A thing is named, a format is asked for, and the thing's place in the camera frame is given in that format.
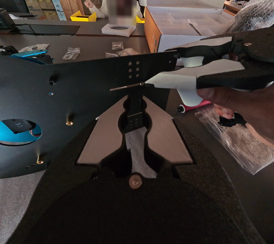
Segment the person's right hand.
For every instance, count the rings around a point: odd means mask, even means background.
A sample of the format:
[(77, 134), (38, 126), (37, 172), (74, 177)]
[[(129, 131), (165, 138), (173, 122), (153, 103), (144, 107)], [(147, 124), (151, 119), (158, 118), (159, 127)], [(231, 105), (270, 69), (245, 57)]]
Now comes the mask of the person's right hand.
[(274, 148), (274, 84), (253, 92), (227, 87), (198, 89), (197, 95), (214, 104), (217, 115), (232, 119), (235, 112), (247, 122), (249, 132)]

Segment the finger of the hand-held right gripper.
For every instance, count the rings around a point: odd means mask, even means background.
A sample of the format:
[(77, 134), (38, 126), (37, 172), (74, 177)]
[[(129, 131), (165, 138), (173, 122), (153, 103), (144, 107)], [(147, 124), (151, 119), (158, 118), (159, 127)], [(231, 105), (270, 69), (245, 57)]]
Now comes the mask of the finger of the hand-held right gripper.
[(221, 59), (198, 67), (184, 67), (176, 71), (160, 72), (144, 84), (154, 85), (155, 88), (195, 89), (198, 77), (244, 69), (245, 67), (238, 61)]
[(211, 38), (169, 48), (166, 51), (175, 51), (181, 58), (221, 58), (229, 53), (232, 40), (231, 36)]

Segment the red screwdriver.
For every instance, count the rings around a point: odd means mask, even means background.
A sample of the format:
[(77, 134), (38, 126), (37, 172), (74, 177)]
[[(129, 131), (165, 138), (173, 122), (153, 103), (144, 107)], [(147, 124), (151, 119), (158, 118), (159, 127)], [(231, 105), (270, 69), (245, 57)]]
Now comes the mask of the red screwdriver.
[(204, 106), (209, 105), (209, 104), (212, 104), (212, 103), (207, 101), (207, 100), (202, 100), (202, 102), (200, 104), (196, 105), (196, 106), (187, 106), (185, 104), (180, 104), (177, 108), (177, 111), (180, 112), (180, 113), (185, 113), (185, 112), (197, 109), (197, 108), (204, 107)]

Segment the white foam insert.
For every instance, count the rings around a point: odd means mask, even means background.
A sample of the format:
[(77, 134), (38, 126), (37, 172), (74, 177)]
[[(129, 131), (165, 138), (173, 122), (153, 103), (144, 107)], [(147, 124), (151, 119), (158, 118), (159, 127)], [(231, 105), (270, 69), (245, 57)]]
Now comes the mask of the white foam insert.
[(136, 29), (136, 25), (105, 25), (101, 31), (103, 34), (107, 35), (117, 35), (122, 37), (129, 37), (133, 31)]

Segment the black flat tray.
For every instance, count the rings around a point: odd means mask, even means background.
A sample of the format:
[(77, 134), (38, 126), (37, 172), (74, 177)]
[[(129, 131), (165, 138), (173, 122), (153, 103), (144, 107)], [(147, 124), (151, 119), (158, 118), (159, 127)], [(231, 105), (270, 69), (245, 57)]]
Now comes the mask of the black flat tray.
[(80, 26), (74, 25), (29, 25), (31, 30), (40, 35), (75, 35)]

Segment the orange cardboard box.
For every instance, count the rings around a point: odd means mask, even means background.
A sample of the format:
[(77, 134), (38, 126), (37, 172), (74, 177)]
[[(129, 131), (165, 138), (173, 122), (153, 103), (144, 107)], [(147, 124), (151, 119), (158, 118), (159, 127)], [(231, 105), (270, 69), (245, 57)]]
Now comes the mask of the orange cardboard box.
[(139, 0), (145, 6), (144, 32), (151, 53), (224, 34), (233, 16), (225, 0)]

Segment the bubble wrap bundle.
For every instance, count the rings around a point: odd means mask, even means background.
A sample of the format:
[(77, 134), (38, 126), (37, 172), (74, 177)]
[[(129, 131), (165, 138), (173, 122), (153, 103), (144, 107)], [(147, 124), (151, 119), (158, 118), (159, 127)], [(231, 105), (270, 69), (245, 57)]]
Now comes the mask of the bubble wrap bundle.
[(274, 25), (274, 0), (250, 0), (235, 15), (227, 33), (257, 30)]

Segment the white foam sheet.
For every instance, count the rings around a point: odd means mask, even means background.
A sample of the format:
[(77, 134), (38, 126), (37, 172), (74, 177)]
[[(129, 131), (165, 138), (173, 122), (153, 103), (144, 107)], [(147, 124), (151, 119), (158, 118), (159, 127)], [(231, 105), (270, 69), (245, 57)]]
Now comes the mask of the white foam sheet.
[[(144, 160), (144, 136), (142, 127), (125, 134), (132, 155), (132, 172), (146, 178), (156, 178), (157, 173)], [(21, 221), (31, 197), (45, 170), (36, 173), (0, 180), (0, 243), (7, 242)]]

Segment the large clear zip bag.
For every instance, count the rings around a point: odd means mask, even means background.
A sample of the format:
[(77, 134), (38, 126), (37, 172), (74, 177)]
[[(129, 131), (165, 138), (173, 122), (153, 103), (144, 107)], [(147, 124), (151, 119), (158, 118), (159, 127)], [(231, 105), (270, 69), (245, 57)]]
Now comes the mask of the large clear zip bag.
[(219, 116), (215, 113), (212, 104), (198, 108), (195, 116), (250, 174), (255, 175), (274, 162), (273, 148), (252, 136), (245, 125), (236, 124), (232, 127), (219, 125)]

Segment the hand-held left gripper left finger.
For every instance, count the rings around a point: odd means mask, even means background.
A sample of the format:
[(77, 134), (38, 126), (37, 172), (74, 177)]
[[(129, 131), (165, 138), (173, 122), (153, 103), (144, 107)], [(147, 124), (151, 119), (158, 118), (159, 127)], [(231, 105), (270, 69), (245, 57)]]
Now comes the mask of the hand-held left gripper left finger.
[(128, 95), (102, 113), (85, 143), (77, 160), (80, 165), (99, 165), (111, 154), (122, 148), (125, 134), (121, 128), (121, 118), (126, 113), (124, 104)]

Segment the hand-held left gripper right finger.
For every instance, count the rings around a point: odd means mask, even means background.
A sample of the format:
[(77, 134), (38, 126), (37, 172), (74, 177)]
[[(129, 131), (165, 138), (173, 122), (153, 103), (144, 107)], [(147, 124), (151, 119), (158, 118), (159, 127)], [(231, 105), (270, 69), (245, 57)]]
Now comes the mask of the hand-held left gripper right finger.
[(163, 109), (142, 97), (146, 132), (145, 160), (148, 165), (193, 164), (187, 147), (177, 130), (173, 117)]

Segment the blue hobby robot arm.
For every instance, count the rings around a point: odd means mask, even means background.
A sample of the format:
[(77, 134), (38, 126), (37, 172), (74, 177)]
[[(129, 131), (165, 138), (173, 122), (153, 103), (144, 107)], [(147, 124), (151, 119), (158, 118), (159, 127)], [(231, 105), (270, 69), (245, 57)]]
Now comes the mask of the blue hobby robot arm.
[(169, 89), (137, 86), (163, 71), (173, 71), (178, 54), (166, 51), (39, 65), (1, 56), (1, 121), (24, 119), (42, 129), (41, 137), (26, 145), (1, 143), (1, 178), (46, 169), (63, 148), (92, 120), (129, 95), (125, 133), (144, 127), (140, 98), (144, 95), (166, 109)]

